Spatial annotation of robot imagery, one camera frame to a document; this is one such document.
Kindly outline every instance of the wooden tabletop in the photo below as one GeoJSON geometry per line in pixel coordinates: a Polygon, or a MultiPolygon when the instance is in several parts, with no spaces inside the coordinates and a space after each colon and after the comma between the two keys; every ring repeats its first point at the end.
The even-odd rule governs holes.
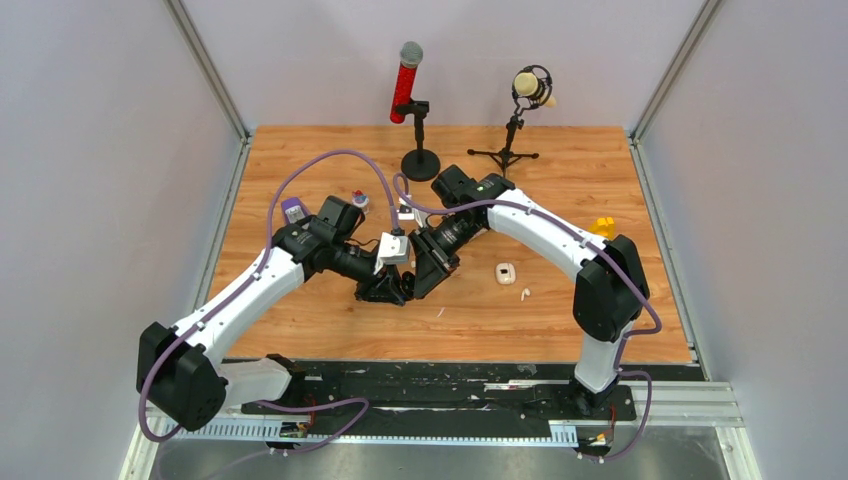
{"type": "MultiPolygon", "coordinates": [[[[498,150],[503,127],[426,126],[425,147],[442,168],[457,164],[480,180],[497,171],[468,148],[498,150]]],[[[264,222],[274,191],[303,163],[328,150],[349,148],[373,158],[390,179],[414,147],[411,127],[262,127],[254,139],[218,261],[212,294],[250,265],[264,246],[264,222]]],[[[629,362],[683,363],[690,357],[660,258],[639,181],[620,128],[525,127],[513,150],[536,151],[509,179],[538,204],[588,228],[598,217],[615,219],[618,233],[636,242],[665,328],[634,338],[629,362]]],[[[412,183],[413,198],[441,206],[429,182],[412,183]]],[[[390,229],[381,184],[365,162],[352,156],[326,159],[301,175],[283,198],[300,197],[317,212],[328,195],[370,198],[366,222],[354,238],[367,241],[390,229]]],[[[275,228],[282,215],[275,213],[275,228]]],[[[407,231],[414,222],[402,225],[407,231]]],[[[332,272],[315,275],[272,307],[230,351],[232,356],[280,353],[292,358],[434,361],[574,362],[582,331],[571,315],[574,286],[547,260],[497,233],[488,232],[459,251],[461,265],[427,298],[404,307],[357,302],[355,284],[332,272]],[[501,286],[495,265],[515,265],[517,281],[501,286]],[[521,301],[521,291],[531,295],[521,301]]],[[[412,270],[408,265],[403,270],[412,270]]],[[[637,327],[650,325],[643,314],[637,327]]]]}

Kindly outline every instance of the wall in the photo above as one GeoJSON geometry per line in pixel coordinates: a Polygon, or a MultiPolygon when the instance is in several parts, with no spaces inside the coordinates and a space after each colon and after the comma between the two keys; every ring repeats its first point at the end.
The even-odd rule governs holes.
{"type": "Polygon", "coordinates": [[[532,125],[632,127],[702,0],[185,0],[251,128],[384,124],[407,40],[431,124],[503,125],[510,82],[551,70],[532,125]]]}
{"type": "Polygon", "coordinates": [[[161,1],[0,3],[0,477],[113,479],[237,141],[161,1]]]}
{"type": "Polygon", "coordinates": [[[700,348],[769,480],[848,467],[846,19],[724,2],[644,142],[700,348]]]}

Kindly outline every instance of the robotic arm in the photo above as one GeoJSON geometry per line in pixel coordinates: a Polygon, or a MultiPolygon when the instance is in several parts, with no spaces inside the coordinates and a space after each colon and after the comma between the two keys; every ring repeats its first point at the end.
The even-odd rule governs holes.
{"type": "MultiPolygon", "coordinates": [[[[506,200],[553,216],[497,174],[477,182],[452,165],[433,181],[432,188],[447,208],[480,200],[506,200]]],[[[645,298],[650,292],[636,245],[629,238],[619,235],[608,241],[561,221],[584,240],[575,240],[539,216],[501,205],[457,212],[445,216],[438,227],[411,233],[417,263],[413,297],[423,298],[450,276],[459,265],[456,252],[486,228],[508,235],[548,259],[575,283],[573,315],[584,335],[571,398],[588,414],[604,402],[618,383],[614,367],[622,335],[630,330],[642,306],[610,266],[586,244],[592,243],[606,252],[645,298]]]]}
{"type": "MultiPolygon", "coordinates": [[[[149,400],[183,428],[193,431],[203,427],[223,407],[280,398],[292,375],[303,373],[291,361],[269,355],[257,361],[224,364],[224,355],[266,310],[324,270],[356,280],[357,300],[404,305],[409,296],[401,290],[397,266],[384,265],[398,259],[381,259],[379,244],[365,251],[347,243],[363,219],[358,207],[328,197],[317,215],[277,231],[261,272],[256,272],[256,268],[264,251],[221,293],[172,328],[151,324],[142,333],[139,345],[138,391],[159,355],[207,312],[220,308],[211,321],[168,358],[156,375],[149,400]],[[245,283],[250,277],[254,281],[245,283]],[[221,308],[224,300],[242,285],[247,287],[221,308]]],[[[388,234],[384,237],[397,238],[388,234]]]]}

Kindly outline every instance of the red microphone handle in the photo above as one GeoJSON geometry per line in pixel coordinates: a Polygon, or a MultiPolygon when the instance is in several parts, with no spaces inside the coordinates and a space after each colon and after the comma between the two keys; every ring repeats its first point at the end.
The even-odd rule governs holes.
{"type": "Polygon", "coordinates": [[[393,123],[403,123],[404,116],[395,112],[395,107],[398,105],[406,105],[412,97],[412,84],[415,82],[415,72],[417,68],[404,67],[400,65],[398,70],[398,82],[395,85],[395,96],[392,99],[392,112],[389,114],[389,119],[393,123]]]}

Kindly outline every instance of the black microphone stand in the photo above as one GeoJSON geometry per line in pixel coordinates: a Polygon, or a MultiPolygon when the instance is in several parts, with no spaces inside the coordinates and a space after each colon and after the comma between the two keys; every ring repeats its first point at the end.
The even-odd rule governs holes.
{"type": "Polygon", "coordinates": [[[403,156],[400,171],[412,181],[426,182],[439,174],[442,164],[438,155],[424,148],[424,119],[430,112],[430,102],[410,100],[406,105],[398,105],[395,112],[406,116],[410,113],[415,117],[415,150],[403,156]]]}
{"type": "Polygon", "coordinates": [[[535,110],[544,105],[545,102],[548,101],[548,98],[551,97],[551,92],[553,91],[551,86],[551,74],[545,67],[541,65],[530,65],[522,68],[518,73],[532,73],[536,68],[544,71],[545,76],[539,78],[537,75],[537,78],[539,78],[539,87],[532,96],[522,97],[515,91],[515,85],[512,87],[512,101],[515,103],[515,111],[512,112],[512,117],[509,118],[509,122],[506,124],[506,145],[504,145],[504,148],[497,152],[484,152],[482,150],[474,150],[473,148],[468,149],[469,155],[488,155],[489,158],[494,160],[498,167],[500,167],[501,174],[504,178],[506,178],[507,167],[513,165],[518,160],[522,158],[539,158],[538,153],[515,153],[512,151],[512,142],[515,140],[515,132],[524,127],[524,120],[521,118],[521,115],[525,110],[535,110]],[[529,102],[528,105],[521,105],[518,102],[519,98],[527,100],[529,102]]]}

